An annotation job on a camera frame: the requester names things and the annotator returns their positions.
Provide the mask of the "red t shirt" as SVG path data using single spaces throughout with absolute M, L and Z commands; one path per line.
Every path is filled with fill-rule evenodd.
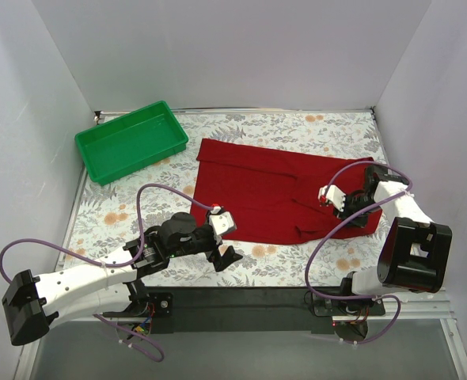
M 341 159 L 203 139 L 194 197 L 223 206 L 237 229 L 228 238 L 275 245 L 317 240 L 339 225 L 318 192 L 330 181 L 363 187 L 366 158 Z

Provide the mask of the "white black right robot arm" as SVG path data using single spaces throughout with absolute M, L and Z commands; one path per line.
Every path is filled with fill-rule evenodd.
M 333 214 L 349 226 L 365 227 L 369 214 L 381 211 L 391 222 L 375 267 L 351 272 L 343 278 L 339 307 L 359 313 L 367 296 L 395 292 L 434 294 L 442 288 L 452 231 L 428 217 L 416 203 L 410 180 L 384 165 L 364 169 L 363 187 L 347 194 L 331 183 L 319 197 L 333 205 Z

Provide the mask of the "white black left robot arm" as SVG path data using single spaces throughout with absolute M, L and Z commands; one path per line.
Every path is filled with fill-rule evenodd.
M 173 296 L 150 290 L 142 278 L 167 269 L 174 258 L 200 253 L 216 272 L 225 270 L 242 258 L 233 247 L 220 251 L 223 236 L 236 228 L 228 211 L 207 212 L 202 226 L 189 213 L 179 212 L 108 253 L 99 265 L 41 275 L 17 273 L 2 298 L 11 344 L 32 343 L 55 326 L 90 314 L 170 316 Z

